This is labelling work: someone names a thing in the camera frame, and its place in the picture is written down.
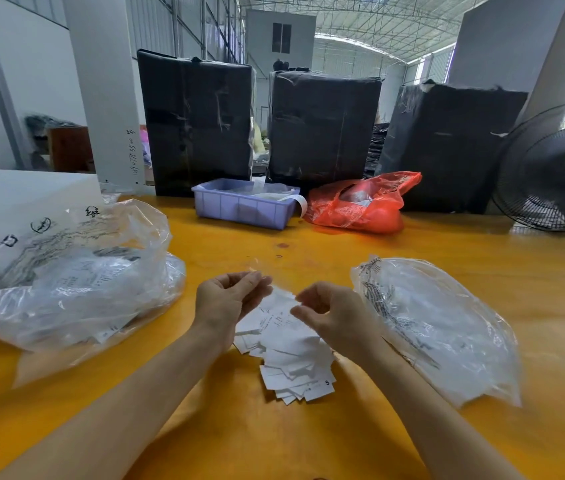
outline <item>electric fan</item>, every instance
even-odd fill
[[[565,105],[519,125],[500,153],[496,206],[526,226],[565,232]]]

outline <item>printed plastic bag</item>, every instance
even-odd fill
[[[28,363],[44,356],[47,372],[120,342],[185,281],[184,263],[167,252],[167,218],[142,201],[67,210],[10,236],[0,245],[0,339],[34,352]]]
[[[402,194],[417,185],[413,171],[384,173],[367,180],[343,180],[309,192],[305,220],[312,224],[386,234],[403,228]]]
[[[484,394],[521,405],[513,331],[450,275],[427,261],[373,257],[351,281],[387,341],[455,407]]]

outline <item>yellow table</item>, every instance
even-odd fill
[[[198,219],[192,200],[156,199],[171,251],[187,263],[185,294],[165,315],[78,367],[10,390],[18,351],[0,343],[0,469],[182,334],[199,282],[258,266],[291,291],[316,280],[349,285],[370,254],[426,259],[513,327],[524,407],[491,398],[463,415],[530,479],[565,479],[565,236],[511,235],[506,217],[412,214],[405,230],[373,236],[292,218],[285,231]],[[398,417],[345,359],[335,394],[285,406],[266,391],[260,360],[223,355],[143,453],[131,479],[424,479]]]

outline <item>plastic bin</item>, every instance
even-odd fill
[[[253,186],[254,182],[232,178],[217,178],[211,182],[196,185],[192,187],[196,201],[196,214],[198,217],[222,219],[270,229],[284,229],[293,214],[295,200],[277,202],[227,192]],[[300,189],[294,187],[293,193],[300,193]]]

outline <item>black wrapped package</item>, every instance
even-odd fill
[[[273,72],[267,180],[307,193],[362,178],[381,84],[377,77]]]
[[[249,180],[253,88],[250,66],[138,51],[156,194],[192,196],[215,178]]]
[[[502,137],[527,93],[452,88],[427,81],[403,86],[377,173],[419,171],[404,210],[484,213],[495,187]]]

